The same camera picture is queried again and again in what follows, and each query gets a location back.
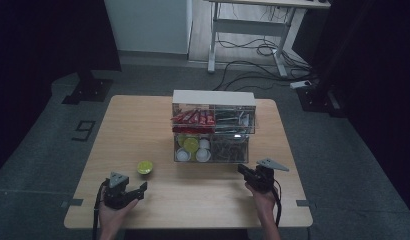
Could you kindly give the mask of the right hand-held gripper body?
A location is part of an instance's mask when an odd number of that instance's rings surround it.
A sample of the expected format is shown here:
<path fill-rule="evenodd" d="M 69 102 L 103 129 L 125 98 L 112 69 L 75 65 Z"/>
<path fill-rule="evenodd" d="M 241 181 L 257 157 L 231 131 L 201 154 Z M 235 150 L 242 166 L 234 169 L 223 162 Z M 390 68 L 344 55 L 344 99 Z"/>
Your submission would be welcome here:
<path fill-rule="evenodd" d="M 265 158 L 257 161 L 257 166 L 255 168 L 255 175 L 257 177 L 255 189 L 257 191 L 261 193 L 266 193 L 273 189 L 275 170 L 285 172 L 289 171 L 289 169 L 286 166 L 270 158 Z"/>

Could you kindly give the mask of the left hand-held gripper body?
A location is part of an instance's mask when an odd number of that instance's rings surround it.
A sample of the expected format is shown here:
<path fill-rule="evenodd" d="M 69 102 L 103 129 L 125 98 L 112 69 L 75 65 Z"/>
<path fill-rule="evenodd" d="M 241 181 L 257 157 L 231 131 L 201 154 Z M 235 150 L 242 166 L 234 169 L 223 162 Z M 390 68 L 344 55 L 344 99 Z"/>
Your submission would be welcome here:
<path fill-rule="evenodd" d="M 103 197 L 105 205 L 116 210 L 126 207 L 133 200 L 133 194 L 126 191 L 128 184 L 128 176 L 112 172 Z"/>

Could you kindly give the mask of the clear organizer with white top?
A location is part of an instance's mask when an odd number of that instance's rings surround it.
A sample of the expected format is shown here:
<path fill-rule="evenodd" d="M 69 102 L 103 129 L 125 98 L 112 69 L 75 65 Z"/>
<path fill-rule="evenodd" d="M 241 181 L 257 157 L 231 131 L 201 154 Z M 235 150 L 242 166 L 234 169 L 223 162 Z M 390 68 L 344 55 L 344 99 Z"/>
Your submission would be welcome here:
<path fill-rule="evenodd" d="M 246 113 L 250 115 L 250 119 L 253 121 L 254 131 L 249 134 L 240 134 L 240 135 L 247 135 L 248 137 L 254 134 L 257 128 L 256 108 L 257 108 L 257 104 L 256 104 L 255 96 L 251 92 L 176 90 L 173 92 L 173 98 L 172 98 L 172 117 L 182 111 L 194 110 L 194 109 L 211 110 L 214 112 L 214 116 L 218 112 L 245 111 Z M 189 138 L 189 137 L 196 138 L 198 141 L 200 139 L 207 139 L 210 142 L 210 148 L 211 148 L 211 138 L 214 135 L 235 135 L 235 133 L 216 134 L 215 132 L 208 133 L 208 134 L 188 134 L 188 133 L 174 133 L 173 132 L 174 160 L 176 162 L 179 162 L 176 160 L 177 150 L 180 148 L 184 148 L 183 146 L 180 147 L 177 143 L 177 136 L 179 134 L 184 134 L 186 138 Z M 198 162 L 196 160 L 196 152 L 194 153 L 189 152 L 191 154 L 191 158 L 187 162 L 189 163 L 215 163 L 211 161 L 211 158 L 207 162 Z"/>

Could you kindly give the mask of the person's left hand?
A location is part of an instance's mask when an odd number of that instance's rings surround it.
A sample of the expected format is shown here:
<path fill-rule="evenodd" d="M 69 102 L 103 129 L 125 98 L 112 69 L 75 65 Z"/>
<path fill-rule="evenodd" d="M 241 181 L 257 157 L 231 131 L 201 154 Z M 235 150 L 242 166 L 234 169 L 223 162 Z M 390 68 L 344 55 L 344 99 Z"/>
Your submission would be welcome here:
<path fill-rule="evenodd" d="M 99 221 L 103 230 L 119 230 L 126 216 L 138 204 L 139 200 L 134 199 L 122 209 L 115 210 L 105 205 L 103 201 L 99 205 Z"/>

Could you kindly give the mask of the person's right hand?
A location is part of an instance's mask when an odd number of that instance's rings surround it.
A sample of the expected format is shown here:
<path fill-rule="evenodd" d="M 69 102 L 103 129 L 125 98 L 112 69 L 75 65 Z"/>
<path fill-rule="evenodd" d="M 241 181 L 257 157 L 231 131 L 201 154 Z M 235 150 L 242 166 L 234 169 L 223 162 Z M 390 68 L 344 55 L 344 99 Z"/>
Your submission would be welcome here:
<path fill-rule="evenodd" d="M 254 190 L 248 183 L 245 184 L 245 187 L 251 192 L 254 203 L 257 209 L 259 217 L 274 217 L 274 207 L 276 204 L 276 199 L 271 192 L 260 193 Z"/>

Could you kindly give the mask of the pile of dark tea bags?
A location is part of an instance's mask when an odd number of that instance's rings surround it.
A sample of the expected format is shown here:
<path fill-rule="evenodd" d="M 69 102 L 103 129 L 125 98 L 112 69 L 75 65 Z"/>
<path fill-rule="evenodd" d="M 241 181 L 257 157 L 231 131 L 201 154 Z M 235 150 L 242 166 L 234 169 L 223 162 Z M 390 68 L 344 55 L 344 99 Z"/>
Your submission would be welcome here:
<path fill-rule="evenodd" d="M 211 161 L 215 163 L 247 163 L 247 135 L 214 135 L 211 138 Z"/>

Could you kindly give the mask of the pile of dark stick packets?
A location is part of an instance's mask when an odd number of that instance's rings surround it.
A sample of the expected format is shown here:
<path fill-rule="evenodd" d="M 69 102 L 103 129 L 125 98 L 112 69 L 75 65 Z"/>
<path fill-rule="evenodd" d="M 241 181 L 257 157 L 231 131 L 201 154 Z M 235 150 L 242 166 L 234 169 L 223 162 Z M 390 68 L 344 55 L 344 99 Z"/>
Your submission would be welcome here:
<path fill-rule="evenodd" d="M 249 134 L 254 131 L 253 121 L 245 111 L 218 112 L 216 115 L 216 134 Z"/>

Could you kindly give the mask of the row of red stick packets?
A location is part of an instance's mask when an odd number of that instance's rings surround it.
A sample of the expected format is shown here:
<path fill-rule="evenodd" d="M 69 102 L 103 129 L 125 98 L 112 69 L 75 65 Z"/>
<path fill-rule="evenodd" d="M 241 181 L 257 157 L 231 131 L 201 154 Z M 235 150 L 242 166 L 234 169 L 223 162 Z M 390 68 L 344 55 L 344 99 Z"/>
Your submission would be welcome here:
<path fill-rule="evenodd" d="M 216 120 L 211 110 L 187 110 L 171 118 L 174 133 L 208 134 L 214 133 Z"/>

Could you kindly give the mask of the black tape floor marker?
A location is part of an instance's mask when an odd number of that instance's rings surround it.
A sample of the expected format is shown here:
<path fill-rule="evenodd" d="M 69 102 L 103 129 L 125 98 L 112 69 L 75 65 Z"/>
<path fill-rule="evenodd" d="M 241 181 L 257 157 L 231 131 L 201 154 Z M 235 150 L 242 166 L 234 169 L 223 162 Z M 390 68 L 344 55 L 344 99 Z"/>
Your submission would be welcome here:
<path fill-rule="evenodd" d="M 75 132 L 77 133 L 77 136 L 73 137 L 73 141 L 80 141 L 80 142 L 86 142 L 89 140 L 90 135 L 93 132 L 93 129 L 95 127 L 96 122 L 95 121 L 90 121 L 90 120 L 81 120 L 76 129 Z"/>

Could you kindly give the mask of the black stand base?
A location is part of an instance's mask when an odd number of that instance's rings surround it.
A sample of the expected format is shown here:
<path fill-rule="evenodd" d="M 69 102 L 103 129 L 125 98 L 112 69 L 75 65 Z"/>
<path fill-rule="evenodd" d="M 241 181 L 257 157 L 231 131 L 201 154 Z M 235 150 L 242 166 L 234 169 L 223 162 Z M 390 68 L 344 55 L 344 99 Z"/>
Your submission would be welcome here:
<path fill-rule="evenodd" d="M 327 113 L 331 117 L 345 118 L 344 105 L 333 89 L 298 88 L 301 107 L 306 112 Z"/>
<path fill-rule="evenodd" d="M 113 84 L 111 79 L 97 79 L 90 70 L 77 72 L 79 83 L 74 91 L 67 95 L 62 103 L 77 105 L 81 101 L 103 102 Z"/>

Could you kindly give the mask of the white power strip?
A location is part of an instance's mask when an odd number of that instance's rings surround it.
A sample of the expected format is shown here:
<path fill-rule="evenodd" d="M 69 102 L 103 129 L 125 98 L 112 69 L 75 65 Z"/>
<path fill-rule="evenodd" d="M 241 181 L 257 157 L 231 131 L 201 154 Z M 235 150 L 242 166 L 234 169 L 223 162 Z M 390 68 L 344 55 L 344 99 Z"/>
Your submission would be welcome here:
<path fill-rule="evenodd" d="M 291 89 L 298 89 L 298 88 L 310 87 L 310 86 L 312 86 L 312 83 L 309 80 L 290 83 Z"/>

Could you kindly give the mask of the dark curtain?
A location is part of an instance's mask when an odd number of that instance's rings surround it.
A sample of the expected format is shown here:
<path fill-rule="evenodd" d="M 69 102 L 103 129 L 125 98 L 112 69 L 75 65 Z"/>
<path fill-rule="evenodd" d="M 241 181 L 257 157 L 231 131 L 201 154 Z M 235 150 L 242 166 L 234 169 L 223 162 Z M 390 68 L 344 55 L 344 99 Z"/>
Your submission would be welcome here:
<path fill-rule="evenodd" d="M 314 64 L 410 210 L 410 0 L 329 0 Z"/>
<path fill-rule="evenodd" d="M 55 80 L 120 69 L 105 0 L 0 0 L 0 169 L 44 110 Z"/>

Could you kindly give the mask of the white cabinet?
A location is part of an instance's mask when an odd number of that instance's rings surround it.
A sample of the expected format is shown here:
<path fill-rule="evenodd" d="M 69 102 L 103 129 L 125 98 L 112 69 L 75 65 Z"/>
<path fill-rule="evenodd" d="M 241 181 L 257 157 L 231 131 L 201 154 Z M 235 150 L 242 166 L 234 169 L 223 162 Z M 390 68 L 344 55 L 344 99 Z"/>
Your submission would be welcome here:
<path fill-rule="evenodd" d="M 187 55 L 192 0 L 105 0 L 117 49 Z"/>

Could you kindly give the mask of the white desk frame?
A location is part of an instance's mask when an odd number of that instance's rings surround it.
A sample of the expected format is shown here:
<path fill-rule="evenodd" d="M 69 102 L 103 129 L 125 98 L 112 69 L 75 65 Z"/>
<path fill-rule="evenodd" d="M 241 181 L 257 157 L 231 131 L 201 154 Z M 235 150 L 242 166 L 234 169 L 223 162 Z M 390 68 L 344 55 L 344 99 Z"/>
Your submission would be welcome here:
<path fill-rule="evenodd" d="M 291 28 L 293 17 L 297 9 L 323 9 L 328 10 L 331 4 L 328 0 L 207 0 L 214 4 L 214 11 L 211 22 L 211 42 L 208 52 L 207 70 L 209 73 L 215 72 L 216 57 L 216 37 L 218 33 L 246 34 L 279 37 L 280 41 L 275 50 L 272 51 L 273 58 L 279 75 L 287 77 L 287 72 L 282 63 L 282 52 Z M 251 20 L 225 19 L 218 16 L 221 4 L 240 4 L 257 6 L 275 6 L 287 8 L 287 19 L 282 23 L 262 22 Z"/>

